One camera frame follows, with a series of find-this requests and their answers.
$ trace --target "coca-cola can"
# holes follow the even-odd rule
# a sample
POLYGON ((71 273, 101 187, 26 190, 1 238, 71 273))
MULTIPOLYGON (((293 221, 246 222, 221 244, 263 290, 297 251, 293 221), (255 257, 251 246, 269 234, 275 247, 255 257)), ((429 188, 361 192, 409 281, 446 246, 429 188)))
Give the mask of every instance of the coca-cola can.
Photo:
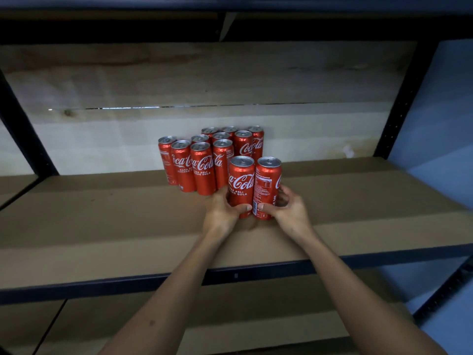
POLYGON ((236 131, 233 146, 235 156, 248 156, 253 154, 253 134, 250 131, 236 131))
POLYGON ((214 133, 217 133, 219 129, 217 127, 205 127, 202 128, 201 134, 206 134, 211 137, 214 133))
POLYGON ((194 143, 191 146, 192 169, 194 171, 197 192, 200 195, 212 195, 217 190, 213 155, 207 142, 194 143))
POLYGON ((192 171, 191 142, 176 141, 171 146, 177 182, 183 192, 195 192, 197 187, 192 171))
POLYGON ((253 154, 255 162, 263 156, 264 131, 261 126, 251 126, 248 130, 253 134, 253 154))
POLYGON ((222 132, 228 133, 230 135, 230 140, 234 141, 235 132, 238 131, 238 128, 235 126, 225 126, 222 128, 222 132))
POLYGON ((226 132, 217 132, 212 135, 212 144, 217 140, 229 140, 230 135, 226 132))
POLYGON ((177 138, 175 136, 165 136, 157 140, 159 153, 161 154, 161 159, 163 160, 164 171, 166 172, 169 185, 178 184, 176 170, 174 168, 173 158, 171 156, 171 145, 176 142, 176 140, 177 138))
POLYGON ((198 134, 197 136, 192 136, 191 137, 191 144, 194 144, 194 143, 197 143, 197 142, 210 143, 210 137, 206 134, 198 134))
POLYGON ((253 191, 253 214, 261 220, 272 218, 268 213, 258 210, 259 203, 276 204, 279 183, 281 182, 281 161, 274 157, 260 157, 256 165, 253 191))
POLYGON ((213 164, 217 189, 228 184, 228 168, 233 157, 233 142, 231 140, 217 140, 213 143, 213 164))
MULTIPOLYGON (((228 184, 230 197, 228 203, 234 207, 238 204, 253 202, 254 183, 254 160, 247 156, 236 156, 230 161, 228 170, 228 184)), ((240 219, 246 218, 251 211, 240 215, 240 219)))

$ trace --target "red can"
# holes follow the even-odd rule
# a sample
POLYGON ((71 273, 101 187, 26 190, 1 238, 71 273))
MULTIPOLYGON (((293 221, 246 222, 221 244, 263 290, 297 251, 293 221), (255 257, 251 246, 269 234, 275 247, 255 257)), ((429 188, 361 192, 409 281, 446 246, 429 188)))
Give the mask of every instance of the red can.
MULTIPOLYGON (((236 156, 230 161, 228 170, 228 184, 230 198, 228 203, 234 207, 238 204, 253 202, 254 183, 254 160, 247 156, 236 156)), ((251 211, 240 215, 240 219, 246 218, 251 211)))
POLYGON ((197 136, 192 136, 191 137, 191 144, 194 144, 194 143, 197 143, 197 142, 210 143, 210 137, 206 134, 199 134, 197 136))
POLYGON ((161 153, 161 159, 163 160, 164 171, 168 178, 169 185, 177 185, 176 170, 173 164, 173 158, 171 156, 171 145, 176 142, 175 136, 165 136, 157 140, 159 153, 161 153))
POLYGON ((215 171, 210 144, 207 142, 194 143, 191 146, 192 169, 195 184, 200 195, 212 195, 217 190, 215 171))
POLYGON ((176 141, 171 146, 177 182, 183 192, 195 192, 194 173, 192 172, 190 141, 176 141))
POLYGON ((201 134, 206 134, 211 137, 214 133, 217 133, 219 129, 217 127, 205 127, 202 128, 201 134))
POLYGON ((268 213, 258 210, 259 203, 276 204, 279 183, 281 182, 281 161, 274 157, 260 157, 254 175, 253 214, 261 220, 272 218, 268 213))
POLYGON ((238 128, 235 126, 225 126, 222 128, 222 132, 228 133, 230 135, 230 140, 234 141, 235 132, 238 131, 238 128))
POLYGON ((252 126, 248 130, 253 134, 253 159, 258 162, 263 156, 264 131, 261 126, 252 126))
POLYGON ((212 135, 212 144, 217 140, 229 140, 230 135, 226 132, 217 132, 212 135))
POLYGON ((236 131, 233 141, 235 156, 248 156, 253 154, 253 134, 250 131, 236 131))
POLYGON ((228 184, 228 168, 233 157, 233 142, 231 140, 217 140, 213 143, 213 164, 217 189, 228 184))

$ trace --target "person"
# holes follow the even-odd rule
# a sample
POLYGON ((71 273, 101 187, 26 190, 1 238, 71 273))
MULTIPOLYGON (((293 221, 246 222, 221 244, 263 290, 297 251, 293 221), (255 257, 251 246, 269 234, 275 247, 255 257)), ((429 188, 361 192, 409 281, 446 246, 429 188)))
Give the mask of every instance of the person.
MULTIPOLYGON (((231 207, 228 189, 209 198, 202 234, 149 301, 100 355, 174 355, 207 267, 250 204, 231 207)), ((363 355, 446 355, 412 322, 366 286, 315 232, 301 196, 281 185, 276 206, 259 204, 310 257, 346 330, 363 355)))

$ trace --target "person's left arm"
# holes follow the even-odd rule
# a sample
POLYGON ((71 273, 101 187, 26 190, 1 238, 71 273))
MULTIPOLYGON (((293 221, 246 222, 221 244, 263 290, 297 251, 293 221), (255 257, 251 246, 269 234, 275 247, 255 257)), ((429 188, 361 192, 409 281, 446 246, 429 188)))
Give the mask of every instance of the person's left arm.
POLYGON ((250 204, 230 207, 226 196, 224 187, 210 197, 203 233, 190 253, 99 355, 177 352, 207 267, 233 230, 238 216, 251 209, 250 204))

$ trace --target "person's right hand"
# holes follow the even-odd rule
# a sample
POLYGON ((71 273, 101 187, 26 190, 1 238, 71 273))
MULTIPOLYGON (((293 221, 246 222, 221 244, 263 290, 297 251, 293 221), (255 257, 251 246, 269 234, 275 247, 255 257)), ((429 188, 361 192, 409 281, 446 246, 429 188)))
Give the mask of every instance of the person's right hand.
POLYGON ((310 222, 304 200, 285 185, 279 188, 276 206, 260 203, 258 210, 275 217, 281 229, 303 248, 308 241, 319 239, 310 222))

